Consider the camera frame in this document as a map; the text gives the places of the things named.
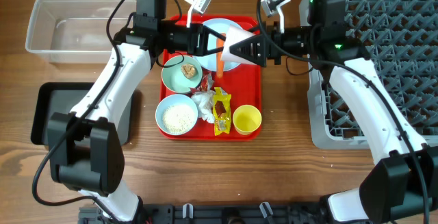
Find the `mint green bowl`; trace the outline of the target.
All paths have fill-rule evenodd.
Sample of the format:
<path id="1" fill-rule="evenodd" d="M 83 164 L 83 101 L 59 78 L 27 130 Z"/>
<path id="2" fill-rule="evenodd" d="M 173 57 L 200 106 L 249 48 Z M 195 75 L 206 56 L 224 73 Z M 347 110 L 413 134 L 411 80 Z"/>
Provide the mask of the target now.
<path id="1" fill-rule="evenodd" d="M 181 67 L 185 64 L 193 66 L 194 76 L 187 78 Z M 188 55 L 177 55 L 169 59 L 166 63 L 168 68 L 162 69 L 162 82 L 167 87 L 167 89 L 178 93 L 178 94 L 188 94 L 191 92 L 192 88 L 197 88 L 203 77 L 203 70 L 201 65 L 197 60 Z"/>

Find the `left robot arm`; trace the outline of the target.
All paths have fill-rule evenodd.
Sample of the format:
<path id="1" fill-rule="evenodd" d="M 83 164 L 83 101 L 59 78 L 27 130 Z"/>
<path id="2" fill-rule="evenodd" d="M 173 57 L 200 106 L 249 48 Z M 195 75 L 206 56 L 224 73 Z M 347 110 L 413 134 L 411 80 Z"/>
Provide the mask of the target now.
<path id="1" fill-rule="evenodd" d="M 211 55 L 213 31 L 188 21 L 166 19 L 166 0 L 137 0 L 136 10 L 116 34 L 109 34 L 110 59 L 87 95 L 70 112 L 54 113 L 47 125 L 53 181 L 95 202 L 104 223 L 148 223 L 142 199 L 123 181 L 125 159 L 117 128 L 138 84 L 162 52 Z"/>

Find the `pink cup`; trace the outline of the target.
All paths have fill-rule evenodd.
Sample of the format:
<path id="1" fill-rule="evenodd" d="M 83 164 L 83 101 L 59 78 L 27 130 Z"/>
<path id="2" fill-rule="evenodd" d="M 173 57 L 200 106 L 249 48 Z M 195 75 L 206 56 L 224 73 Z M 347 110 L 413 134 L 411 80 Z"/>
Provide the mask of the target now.
<path id="1" fill-rule="evenodd" d="M 223 62 L 235 62 L 239 64 L 249 64 L 249 65 L 255 65 L 255 63 L 250 62 L 249 60 L 244 59 L 242 56 L 237 56 L 233 53 L 231 53 L 231 46 L 242 42 L 243 40 L 246 40 L 252 36 L 254 36 L 254 33 L 248 32 L 242 28 L 230 25 L 229 29 L 226 33 L 226 40 L 224 42 L 223 50 L 222 50 L 222 56 L 220 58 Z"/>

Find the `orange carrot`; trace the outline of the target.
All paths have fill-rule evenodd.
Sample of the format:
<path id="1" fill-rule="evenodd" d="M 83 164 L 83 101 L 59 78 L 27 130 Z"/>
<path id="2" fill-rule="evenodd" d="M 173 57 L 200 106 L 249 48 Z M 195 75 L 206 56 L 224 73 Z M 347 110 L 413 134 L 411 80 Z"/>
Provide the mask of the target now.
<path id="1" fill-rule="evenodd" d="M 216 40 L 216 47 L 220 48 L 220 47 L 224 47 L 224 40 L 222 39 L 217 39 Z M 222 52 L 217 52 L 216 54 L 216 77 L 217 78 L 222 78 L 223 77 L 223 72 L 224 72 L 224 62 L 221 60 L 222 58 Z"/>

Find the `light blue rice bowl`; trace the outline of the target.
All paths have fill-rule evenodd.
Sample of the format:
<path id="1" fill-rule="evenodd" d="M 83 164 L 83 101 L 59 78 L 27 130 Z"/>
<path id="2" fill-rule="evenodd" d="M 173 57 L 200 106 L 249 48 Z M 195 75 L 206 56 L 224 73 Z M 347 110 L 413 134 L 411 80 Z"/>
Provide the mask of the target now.
<path id="1" fill-rule="evenodd" d="M 179 134 L 179 135 L 172 135 L 172 134 L 170 134 L 167 131 L 167 129 L 164 127 L 164 124 L 162 122 L 162 115 L 163 115 L 163 112 L 165 111 L 165 109 L 167 107 L 169 107 L 170 105 L 183 104 L 183 103 L 184 104 L 188 104 L 193 109 L 193 111 L 197 115 L 197 118 L 196 118 L 196 122 L 197 122 L 197 120 L 198 120 L 198 109 L 196 107 L 196 104 L 193 102 L 193 100 L 191 100 L 190 97 L 188 97 L 186 95 L 181 95 L 181 94 L 173 94 L 173 95 L 167 96 L 166 98 L 164 98 L 164 99 L 162 99 L 160 101 L 160 103 L 157 106 L 157 109 L 155 111 L 155 120 L 157 122 L 157 125 L 165 134 L 169 134 L 171 136 L 183 135 L 183 134 Z"/>

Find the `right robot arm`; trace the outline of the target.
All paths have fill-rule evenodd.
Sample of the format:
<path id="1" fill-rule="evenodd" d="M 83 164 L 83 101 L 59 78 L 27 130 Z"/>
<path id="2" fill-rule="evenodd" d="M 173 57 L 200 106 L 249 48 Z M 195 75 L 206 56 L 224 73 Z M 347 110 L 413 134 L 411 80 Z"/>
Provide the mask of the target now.
<path id="1" fill-rule="evenodd" d="M 363 43 L 346 35 L 346 0 L 309 0 L 308 23 L 271 32 L 230 27 L 222 59 L 265 66 L 289 57 L 310 63 L 344 100 L 365 135 L 374 168 L 359 187 L 323 196 L 325 223 L 394 222 L 437 209 L 437 148 L 403 117 Z"/>

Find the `white rice grains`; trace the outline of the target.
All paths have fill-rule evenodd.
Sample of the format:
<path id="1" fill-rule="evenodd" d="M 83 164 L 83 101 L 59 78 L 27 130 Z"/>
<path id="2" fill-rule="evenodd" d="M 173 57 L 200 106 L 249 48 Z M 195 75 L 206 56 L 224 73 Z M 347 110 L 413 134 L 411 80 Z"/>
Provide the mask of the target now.
<path id="1" fill-rule="evenodd" d="M 190 131 L 196 122 L 197 115 L 188 104 L 174 104 L 165 109 L 162 122 L 172 135 Z"/>

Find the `red foil wrapper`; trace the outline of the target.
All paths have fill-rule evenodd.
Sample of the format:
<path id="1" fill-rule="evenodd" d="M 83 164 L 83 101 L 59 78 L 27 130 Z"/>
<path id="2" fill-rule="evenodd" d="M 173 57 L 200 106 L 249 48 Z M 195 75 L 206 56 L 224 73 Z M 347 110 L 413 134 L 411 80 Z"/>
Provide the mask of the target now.
<path id="1" fill-rule="evenodd" d="M 213 77 L 211 74 L 211 71 L 205 71 L 203 72 L 203 76 L 201 78 L 201 82 L 199 84 L 198 87 L 195 88 L 191 88 L 191 93 L 196 93 L 196 92 L 207 92 L 208 90 L 211 89 L 211 87 L 213 86 L 214 81 L 213 81 Z"/>

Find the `brown food lump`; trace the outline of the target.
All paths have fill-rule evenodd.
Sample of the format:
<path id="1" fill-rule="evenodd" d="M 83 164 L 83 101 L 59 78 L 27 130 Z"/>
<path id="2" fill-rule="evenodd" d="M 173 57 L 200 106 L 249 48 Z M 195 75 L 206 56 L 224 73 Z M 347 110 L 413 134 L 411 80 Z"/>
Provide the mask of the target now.
<path id="1" fill-rule="evenodd" d="M 193 64 L 183 64 L 181 72 L 187 79 L 191 79 L 197 74 L 196 67 Z"/>

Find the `yellow cup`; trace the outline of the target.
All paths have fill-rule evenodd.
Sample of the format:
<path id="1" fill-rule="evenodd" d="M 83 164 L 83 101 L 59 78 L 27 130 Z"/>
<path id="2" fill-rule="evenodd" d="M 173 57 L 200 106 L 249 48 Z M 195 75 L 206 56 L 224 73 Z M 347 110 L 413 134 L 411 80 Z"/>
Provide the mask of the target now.
<path id="1" fill-rule="evenodd" d="M 233 113 L 233 124 L 241 135 L 249 135 L 260 128 L 261 112 L 253 105 L 241 105 Z"/>

